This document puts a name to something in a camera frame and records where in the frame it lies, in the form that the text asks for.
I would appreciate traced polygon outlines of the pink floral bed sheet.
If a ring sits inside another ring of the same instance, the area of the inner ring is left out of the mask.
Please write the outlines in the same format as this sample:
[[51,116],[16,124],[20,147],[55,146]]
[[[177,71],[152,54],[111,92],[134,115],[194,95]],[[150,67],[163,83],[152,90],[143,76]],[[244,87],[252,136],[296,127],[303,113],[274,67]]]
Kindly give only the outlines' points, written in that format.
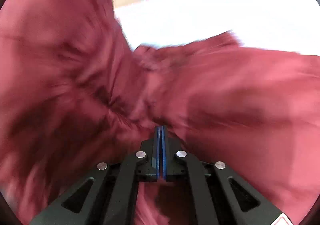
[[231,33],[243,47],[319,54],[316,0],[144,0],[115,9],[131,48]]

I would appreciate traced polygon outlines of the maroon quilted down jacket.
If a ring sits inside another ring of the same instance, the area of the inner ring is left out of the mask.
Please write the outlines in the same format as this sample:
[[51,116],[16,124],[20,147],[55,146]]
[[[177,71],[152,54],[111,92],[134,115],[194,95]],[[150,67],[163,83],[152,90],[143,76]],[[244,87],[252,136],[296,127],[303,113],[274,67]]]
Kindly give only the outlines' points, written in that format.
[[112,0],[1,8],[1,189],[23,224],[167,125],[299,224],[319,196],[319,57],[231,33],[129,48]]

